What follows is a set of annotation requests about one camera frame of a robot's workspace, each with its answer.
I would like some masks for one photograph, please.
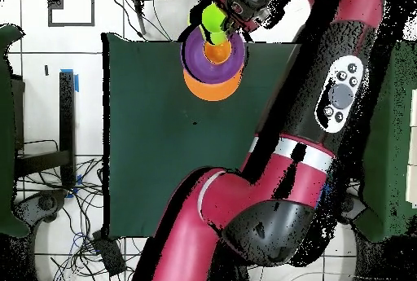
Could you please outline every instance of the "tile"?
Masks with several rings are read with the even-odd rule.
[[[176,41],[182,31],[187,28],[190,9],[196,4],[198,4],[198,0],[157,0],[155,1],[155,13],[152,1],[146,1],[143,14],[163,33],[161,23],[169,37]],[[142,41],[136,31],[129,25],[130,21],[132,26],[140,32],[138,17],[134,11],[132,0],[125,0],[125,9],[128,14],[128,16],[125,15],[125,37],[129,40]],[[167,41],[149,21],[143,20],[146,30],[145,38],[150,41]]]
[[[323,281],[323,258],[306,267],[282,265],[248,268],[250,281]]]
[[[147,242],[147,238],[126,238],[126,255],[136,255],[141,253],[145,243]]]
[[[417,126],[417,90],[413,90],[411,98],[410,126]]]
[[[14,24],[20,26],[20,0],[0,0],[0,25]],[[14,42],[10,52],[20,52],[20,41]]]
[[[95,281],[125,281],[125,274],[115,275],[109,278],[108,272],[104,268],[104,264],[99,258],[89,257],[90,261],[84,260],[86,266],[94,275]],[[63,255],[36,255],[35,267],[37,269],[38,281],[94,281],[93,277],[88,276],[89,271],[77,261],[78,272],[75,274],[71,270],[70,257]]]
[[[300,27],[309,18],[310,6],[307,0],[291,0],[284,8],[285,15],[272,28],[259,27],[251,33],[255,42],[293,42]]]
[[[356,257],[326,257],[324,281],[353,281]]]
[[[90,12],[91,0],[64,0],[52,21],[85,22]],[[22,0],[22,29],[23,52],[101,52],[101,32],[123,33],[123,10],[114,0],[94,0],[94,27],[49,27],[47,0]]]
[[[356,239],[350,225],[338,223],[334,237],[328,244],[326,256],[356,256]]]
[[[76,162],[78,164],[77,174],[86,173],[89,164],[82,164],[88,160],[94,158],[77,156]],[[98,185],[99,179],[95,169],[99,166],[93,168],[93,170],[87,174],[83,180],[84,183],[88,183],[89,186]],[[43,175],[44,179],[48,183],[54,183],[55,185],[60,185],[59,179],[51,175]],[[26,191],[26,196],[33,194],[39,190],[48,189],[47,186],[34,184],[31,182],[41,182],[41,179],[37,173],[31,174],[26,178],[24,188]],[[64,208],[68,212],[68,215],[64,210],[58,212],[58,217],[51,223],[43,222],[37,231],[37,239],[35,243],[35,253],[70,253],[72,243],[74,240],[74,234],[70,228],[70,222],[72,229],[76,233],[86,233],[86,224],[87,219],[84,215],[81,214],[80,206],[86,212],[87,217],[90,222],[90,237],[92,233],[101,229],[103,227],[103,197],[101,195],[95,195],[93,189],[79,189],[77,193],[80,197],[79,204],[77,203],[77,198],[66,198]],[[120,241],[121,251],[124,252],[125,245],[124,240]]]
[[[26,141],[59,141],[59,72],[78,75],[75,92],[76,154],[103,154],[103,69],[101,55],[23,54]],[[49,147],[38,144],[42,149]]]
[[[9,61],[9,65],[11,66],[11,71],[15,75],[22,74],[22,66],[20,62],[20,54],[7,54],[7,60]]]
[[[417,126],[411,127],[408,163],[417,166]]]
[[[417,204],[417,166],[407,166],[406,201]]]

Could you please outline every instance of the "black cable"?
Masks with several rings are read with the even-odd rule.
[[[71,232],[76,235],[77,233],[74,231],[74,229],[72,228],[72,220],[71,217],[69,215],[69,213],[67,212],[67,209],[65,209],[64,207],[62,207],[62,210],[65,212],[65,214],[67,214],[67,217],[69,219],[69,228],[71,229]]]
[[[57,143],[55,140],[40,140],[40,141],[31,141],[31,142],[25,142],[25,143],[23,143],[23,144],[42,143],[42,142],[53,142],[53,143],[55,143],[56,150],[57,150],[57,151],[59,150],[59,148],[58,148],[58,143]]]
[[[142,250],[139,250],[139,248],[136,246],[136,244],[134,243],[134,239],[132,238],[132,243],[134,244],[134,247],[136,248],[136,250],[138,250],[140,253],[142,253]]]
[[[92,271],[91,271],[91,270],[90,270],[90,268],[87,266],[87,264],[86,264],[86,263],[84,263],[84,261],[82,260],[82,258],[81,258],[81,262],[82,262],[82,264],[84,265],[84,267],[88,270],[88,272],[91,274],[91,277],[93,278],[93,281],[95,281],[95,277],[94,277],[94,275],[93,275]]]
[[[134,271],[130,273],[129,277],[127,278],[127,281],[130,281],[130,277],[134,274]]]
[[[154,0],[154,1],[152,1],[152,5],[153,5],[153,11],[155,12],[156,19],[157,19],[157,20],[158,20],[158,22],[160,23],[160,27],[161,27],[161,28],[162,28],[162,30],[165,32],[166,36],[168,37],[169,41],[171,42],[171,41],[172,41],[171,37],[169,36],[168,32],[167,32],[167,31],[165,31],[164,26],[163,26],[163,25],[162,25],[162,23],[160,22],[160,18],[158,17],[158,14],[156,14],[156,9],[155,9],[155,0]]]
[[[56,278],[56,274],[58,273],[58,271],[60,271],[61,272],[61,279],[63,279],[64,281],[65,281],[65,278],[64,278],[64,273],[62,272],[62,270],[61,270],[61,267],[62,267],[62,265],[59,265],[58,264],[58,262],[56,261],[56,260],[54,260],[52,257],[50,257],[50,259],[56,264],[56,266],[58,267],[58,270],[56,271],[56,273],[55,273],[55,276],[54,276],[54,278],[52,279],[52,281],[54,281],[55,280],[55,278]]]
[[[125,0],[125,2],[126,2],[126,4],[130,7],[130,9],[132,9],[135,13],[136,13],[136,10],[129,4],[129,2],[127,2],[127,0]],[[166,40],[168,40],[168,41],[170,41],[170,39],[169,38],[167,38],[167,36],[165,35],[165,34],[163,34],[161,31],[160,31],[160,29],[158,29],[150,20],[148,20],[146,17],[145,17],[145,15],[144,14],[142,14],[142,18],[143,19],[145,19],[147,22],[149,22],[159,33],[161,33],[162,34],[162,36],[166,39]]]
[[[143,34],[141,34],[134,26],[132,26],[132,24],[130,23],[130,18],[129,18],[129,14],[127,13],[125,7],[123,7],[117,0],[113,0],[115,4],[117,4],[119,7],[121,7],[121,9],[123,9],[123,11],[125,12],[126,16],[127,16],[127,22],[129,23],[130,27],[138,34],[138,36],[140,36],[142,39],[144,39],[146,42],[148,42],[148,40],[143,36]]]

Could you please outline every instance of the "dark green mat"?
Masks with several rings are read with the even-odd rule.
[[[415,43],[398,43],[382,85],[363,157],[366,210],[355,222],[372,242],[404,235],[417,209],[406,202],[411,93],[417,89]]]
[[[150,236],[193,169],[242,165],[294,45],[249,44],[239,89],[208,103],[184,83],[179,43],[108,40],[110,234]]]

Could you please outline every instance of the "orange bowl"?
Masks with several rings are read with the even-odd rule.
[[[243,68],[242,65],[230,80],[212,85],[196,80],[184,69],[184,80],[188,89],[196,97],[206,101],[220,101],[229,98],[238,89]]]

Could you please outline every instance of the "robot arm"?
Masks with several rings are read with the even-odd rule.
[[[295,254],[340,145],[358,132],[350,129],[353,106],[382,20],[381,0],[336,1],[330,24],[292,54],[241,170],[197,169],[184,180],[132,281],[207,281],[220,239],[259,266]]]

